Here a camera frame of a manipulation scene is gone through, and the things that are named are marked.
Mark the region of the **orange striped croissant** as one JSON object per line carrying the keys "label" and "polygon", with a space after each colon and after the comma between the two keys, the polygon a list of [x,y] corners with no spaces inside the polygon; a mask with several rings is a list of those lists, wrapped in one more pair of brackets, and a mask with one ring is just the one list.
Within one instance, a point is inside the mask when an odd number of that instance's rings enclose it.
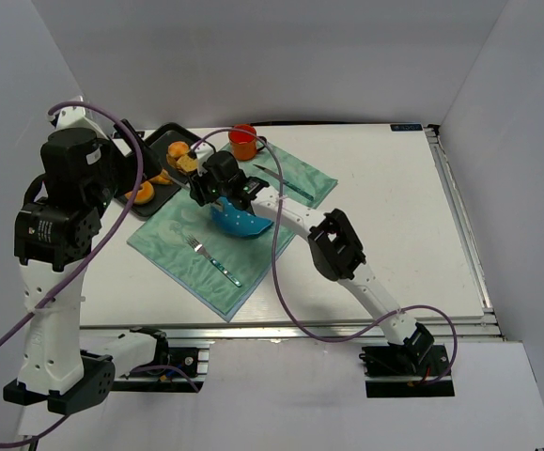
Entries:
{"label": "orange striped croissant", "polygon": [[173,180],[171,179],[167,171],[163,170],[159,175],[149,179],[148,182],[156,185],[170,185],[173,183]]}

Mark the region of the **metal serving tongs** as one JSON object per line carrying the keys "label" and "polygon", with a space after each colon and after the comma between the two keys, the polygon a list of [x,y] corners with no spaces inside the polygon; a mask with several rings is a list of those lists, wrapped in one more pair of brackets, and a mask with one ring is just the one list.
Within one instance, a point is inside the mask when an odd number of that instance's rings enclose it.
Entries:
{"label": "metal serving tongs", "polygon": [[190,191],[191,190],[188,179],[186,177],[182,176],[177,171],[172,170],[172,169],[165,169],[164,173],[167,175],[167,177],[170,180],[172,180],[175,184],[177,184],[182,190],[185,190],[185,191]]}

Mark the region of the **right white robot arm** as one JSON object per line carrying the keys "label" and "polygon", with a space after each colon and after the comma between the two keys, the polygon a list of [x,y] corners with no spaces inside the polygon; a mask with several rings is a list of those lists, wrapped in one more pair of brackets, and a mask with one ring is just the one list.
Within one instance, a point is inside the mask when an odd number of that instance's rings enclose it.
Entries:
{"label": "right white robot arm", "polygon": [[278,188],[246,176],[228,151],[192,150],[189,155],[197,161],[188,173],[192,199],[203,206],[223,197],[236,209],[273,220],[277,228],[304,239],[317,271],[350,292],[379,323],[397,363],[410,373],[419,369],[434,338],[380,283],[344,211],[322,212],[286,196],[282,173]]}

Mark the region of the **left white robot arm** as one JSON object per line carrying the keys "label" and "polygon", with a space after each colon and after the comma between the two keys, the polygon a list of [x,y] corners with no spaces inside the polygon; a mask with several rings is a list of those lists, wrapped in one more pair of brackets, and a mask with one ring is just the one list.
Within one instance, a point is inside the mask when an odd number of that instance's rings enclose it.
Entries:
{"label": "left white robot arm", "polygon": [[7,402],[44,402],[71,415],[101,404],[115,378],[164,365],[165,333],[132,328],[98,350],[80,347],[85,270],[98,249],[93,239],[116,197],[137,195],[162,171],[155,153],[125,119],[107,114],[133,152],[124,155],[91,118],[102,109],[84,101],[54,107],[54,132],[40,149],[44,172],[28,188],[14,226],[14,255],[29,315],[23,365],[4,388]]}

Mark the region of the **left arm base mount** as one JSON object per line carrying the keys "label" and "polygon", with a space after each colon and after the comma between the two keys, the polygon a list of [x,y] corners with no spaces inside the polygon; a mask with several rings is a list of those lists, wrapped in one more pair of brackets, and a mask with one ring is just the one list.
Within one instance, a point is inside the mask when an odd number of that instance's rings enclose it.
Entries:
{"label": "left arm base mount", "polygon": [[122,333],[108,351],[116,367],[113,391],[133,393],[195,393],[207,372],[206,350],[172,344],[163,330],[138,326]]}

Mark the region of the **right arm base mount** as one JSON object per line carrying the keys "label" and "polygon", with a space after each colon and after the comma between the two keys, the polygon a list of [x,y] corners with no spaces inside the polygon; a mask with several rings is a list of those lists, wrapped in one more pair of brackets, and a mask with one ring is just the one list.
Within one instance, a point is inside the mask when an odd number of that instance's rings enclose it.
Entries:
{"label": "right arm base mount", "polygon": [[362,347],[367,398],[454,397],[450,361],[444,345],[434,345],[419,365],[409,363],[389,346]]}

